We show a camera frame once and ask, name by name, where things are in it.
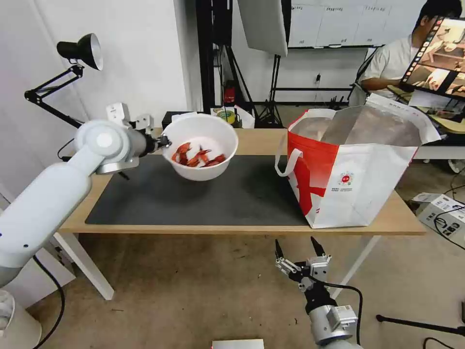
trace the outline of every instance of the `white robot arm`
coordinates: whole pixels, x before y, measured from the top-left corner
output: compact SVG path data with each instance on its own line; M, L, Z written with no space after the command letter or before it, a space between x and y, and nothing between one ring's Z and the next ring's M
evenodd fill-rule
M297 282L304 293L307 300L305 311L310 317L313 340L319 348L362 349L360 345L347 341L356 329L357 342L360 343L359 318L350 305L338 306L325 287L337 286L326 283L331 256L325 254L323 247L313 237L311 241L317 256L305 262L293 263L284 258L279 242L275 240L276 267Z
M139 157L168 145L165 136L152 139L127 123L94 120L81 126L76 154L47 167L0 215L0 287L18 275L84 200L93 173L136 167Z

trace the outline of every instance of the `bag logo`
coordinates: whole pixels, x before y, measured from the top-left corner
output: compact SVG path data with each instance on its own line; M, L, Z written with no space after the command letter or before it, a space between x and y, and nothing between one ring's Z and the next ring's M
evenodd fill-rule
M354 174L352 172L341 173L341 180L339 181L339 185L343 187L349 187L352 185L353 178Z

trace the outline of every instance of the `red and white bag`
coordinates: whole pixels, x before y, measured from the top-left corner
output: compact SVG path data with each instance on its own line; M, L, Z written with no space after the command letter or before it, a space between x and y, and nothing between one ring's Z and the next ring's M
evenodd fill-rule
M288 128L288 163L284 172L278 167L284 138L276 154L276 172L289 178L312 228L369 225L418 146L440 139L425 114L390 99L372 94L365 106L354 108L338 112L308 110ZM381 120L388 127L380 129L373 120ZM333 136L336 132L336 137L328 137L329 130ZM357 137L371 143L351 144ZM320 141L337 138L343 142ZM373 143L373 139L384 144Z

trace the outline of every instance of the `man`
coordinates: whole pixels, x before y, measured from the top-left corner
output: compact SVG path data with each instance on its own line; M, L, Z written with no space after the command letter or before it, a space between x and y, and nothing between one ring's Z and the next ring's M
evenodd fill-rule
M407 38L379 48L359 79L363 89L395 99L387 86L398 86L435 23L437 16L458 18L462 14L460 0L428 0L421 9L417 24Z

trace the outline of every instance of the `table leg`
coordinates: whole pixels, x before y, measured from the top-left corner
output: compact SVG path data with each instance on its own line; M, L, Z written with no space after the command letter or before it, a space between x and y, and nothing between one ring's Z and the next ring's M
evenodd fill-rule
M380 235L375 235L375 236L363 236L360 239L360 243L357 246L357 248L354 250L354 254L349 256L349 259L347 260L345 265L349 265L349 271L347 274L343 277L341 282L338 282L337 284L339 285L346 285L349 280L354 276L355 272L358 270L358 268L362 265L363 261L367 256L370 254L372 251L373 247L376 245L376 243L381 239ZM341 293L342 288L336 288L331 295L331 298L336 299L337 296Z
M60 246L71 256L73 261L87 276L95 288L100 292L103 298L110 301L113 298L115 291L89 257L85 249L81 246L74 234L55 233L54 237Z

